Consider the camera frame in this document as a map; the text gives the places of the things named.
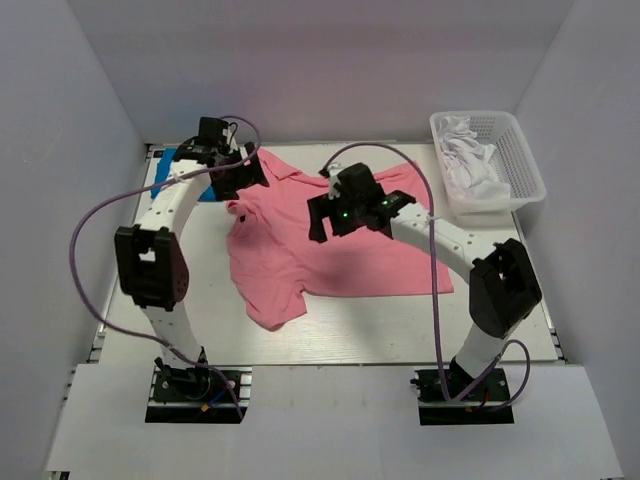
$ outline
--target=plastic basket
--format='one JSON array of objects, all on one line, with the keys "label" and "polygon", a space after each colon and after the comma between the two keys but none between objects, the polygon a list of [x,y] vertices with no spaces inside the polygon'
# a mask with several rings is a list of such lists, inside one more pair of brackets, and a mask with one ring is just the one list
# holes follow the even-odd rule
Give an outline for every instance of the plastic basket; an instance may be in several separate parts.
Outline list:
[{"label": "plastic basket", "polygon": [[[503,200],[473,200],[452,196],[446,174],[437,126],[442,117],[455,115],[470,117],[470,128],[478,136],[476,140],[481,144],[492,143],[496,146],[496,153],[489,162],[502,182],[511,185],[511,198]],[[431,115],[431,132],[436,148],[440,171],[447,190],[449,206],[456,214],[473,212],[515,211],[531,202],[539,202],[547,194],[540,177],[538,166],[533,158],[531,149],[524,138],[516,118],[507,112],[471,111],[471,112],[440,112]]]}]

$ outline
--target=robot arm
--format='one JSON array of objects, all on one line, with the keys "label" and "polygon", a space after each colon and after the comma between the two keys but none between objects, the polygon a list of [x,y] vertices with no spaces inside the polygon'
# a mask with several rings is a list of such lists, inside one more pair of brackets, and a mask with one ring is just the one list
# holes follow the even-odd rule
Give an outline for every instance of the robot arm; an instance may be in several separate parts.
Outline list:
[{"label": "robot arm", "polygon": [[450,365],[464,388],[500,355],[513,330],[542,299],[524,246],[514,239],[494,245],[432,219],[410,195],[386,194],[363,164],[326,173],[330,192],[308,201],[311,240],[327,240],[322,222],[329,217],[334,236],[366,226],[429,253],[429,223],[434,222],[437,258],[469,284],[473,326]]},{"label": "robot arm", "polygon": [[[180,178],[246,158],[255,147],[252,143],[238,147],[234,133],[223,120],[201,118],[198,136],[177,149],[170,177]],[[189,270],[180,249],[180,235],[207,188],[213,187],[217,200],[227,200],[238,198],[237,190],[254,184],[268,186],[257,155],[241,167],[179,180],[160,191],[138,223],[120,227],[115,235],[122,291],[140,307],[157,336],[201,363],[206,363],[206,354],[193,335],[183,301]],[[198,371],[165,347],[156,364],[171,379],[172,386],[186,395],[200,392],[209,378],[208,371]]]}]

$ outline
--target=table surface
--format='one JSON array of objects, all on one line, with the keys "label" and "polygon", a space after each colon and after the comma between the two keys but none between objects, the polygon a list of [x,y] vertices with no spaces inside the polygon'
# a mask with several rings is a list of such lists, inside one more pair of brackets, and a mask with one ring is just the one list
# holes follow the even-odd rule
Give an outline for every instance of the table surface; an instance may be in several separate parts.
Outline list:
[{"label": "table surface", "polygon": [[[406,365],[254,367],[240,425],[145,424],[152,372],[80,365],[47,469],[73,480],[622,475],[582,367],[534,365],[513,425],[431,428],[418,425]],[[513,391],[524,368],[505,373]]]},{"label": "table surface", "polygon": [[[329,156],[344,144],[276,145],[265,147],[285,162],[315,174]],[[418,162],[427,174],[436,215],[491,242],[519,239],[511,214],[485,216],[461,223],[450,211],[433,145],[396,144]],[[152,159],[146,184],[153,181]],[[340,157],[348,166],[365,162],[374,172],[402,162],[392,152],[356,148]],[[140,199],[136,218],[146,211],[149,193]],[[205,347],[210,363],[217,365],[283,364],[426,364],[435,362],[433,314],[429,296],[334,298],[304,295],[308,313],[275,332],[267,331],[246,314],[245,302],[229,276],[226,235],[234,217],[223,203],[199,203],[181,238],[191,282],[186,308],[196,338]],[[452,272],[455,292],[440,296],[443,353],[450,359],[461,347],[469,328],[468,287]],[[151,326],[131,299],[114,290],[108,319],[147,333]],[[539,305],[514,334],[525,342],[534,361],[557,360],[543,305]],[[160,354],[152,342],[107,332],[101,364],[143,364]],[[505,360],[522,360],[517,349]]]}]

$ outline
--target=pink t-shirt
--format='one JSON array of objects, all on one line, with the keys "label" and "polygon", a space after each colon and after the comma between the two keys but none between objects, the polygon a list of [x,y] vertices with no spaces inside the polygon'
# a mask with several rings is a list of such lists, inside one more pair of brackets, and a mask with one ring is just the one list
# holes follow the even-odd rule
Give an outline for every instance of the pink t-shirt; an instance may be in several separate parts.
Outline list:
[{"label": "pink t-shirt", "polygon": [[[227,204],[237,217],[227,237],[231,278],[253,320],[272,329],[306,313],[302,292],[333,297],[431,293],[429,255],[417,248],[365,227],[333,237],[328,219],[329,240],[309,240],[307,200],[327,193],[328,181],[264,149],[260,160],[269,188],[240,190],[240,199]],[[402,190],[428,206],[424,186],[408,164],[375,178],[385,192]],[[449,270],[438,263],[438,292],[452,291]]]}]

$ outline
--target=white wall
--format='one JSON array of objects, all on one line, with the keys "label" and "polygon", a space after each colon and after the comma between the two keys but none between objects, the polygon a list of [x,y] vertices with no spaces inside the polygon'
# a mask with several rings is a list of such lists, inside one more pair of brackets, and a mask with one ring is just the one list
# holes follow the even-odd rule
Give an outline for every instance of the white wall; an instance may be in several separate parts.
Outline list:
[{"label": "white wall", "polygon": [[[0,465],[41,478],[71,368],[96,324],[67,244],[81,215],[140,181],[144,150],[64,0],[0,2]],[[102,305],[113,232],[131,204],[90,223],[79,257]]]},{"label": "white wall", "polygon": [[635,0],[576,1],[517,108],[549,192],[521,215],[529,248],[628,478],[640,478],[639,25]]},{"label": "white wall", "polygon": [[145,141],[235,112],[267,140],[423,139],[513,111],[572,0],[69,0]]}]

